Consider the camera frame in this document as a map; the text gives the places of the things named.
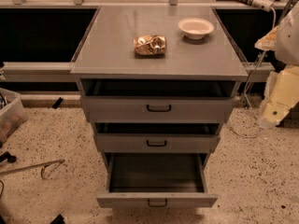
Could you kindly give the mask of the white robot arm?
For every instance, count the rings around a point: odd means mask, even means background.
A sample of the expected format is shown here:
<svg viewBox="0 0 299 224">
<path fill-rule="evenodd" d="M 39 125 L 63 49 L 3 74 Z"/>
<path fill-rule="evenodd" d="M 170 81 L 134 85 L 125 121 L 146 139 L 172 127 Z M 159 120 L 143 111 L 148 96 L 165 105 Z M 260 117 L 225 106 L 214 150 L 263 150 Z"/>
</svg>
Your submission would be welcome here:
<svg viewBox="0 0 299 224">
<path fill-rule="evenodd" d="M 273 128 L 299 103 L 299 2 L 255 47 L 272 50 L 276 60 L 285 64 L 281 71 L 270 73 L 260 106 L 259 126 Z"/>
</svg>

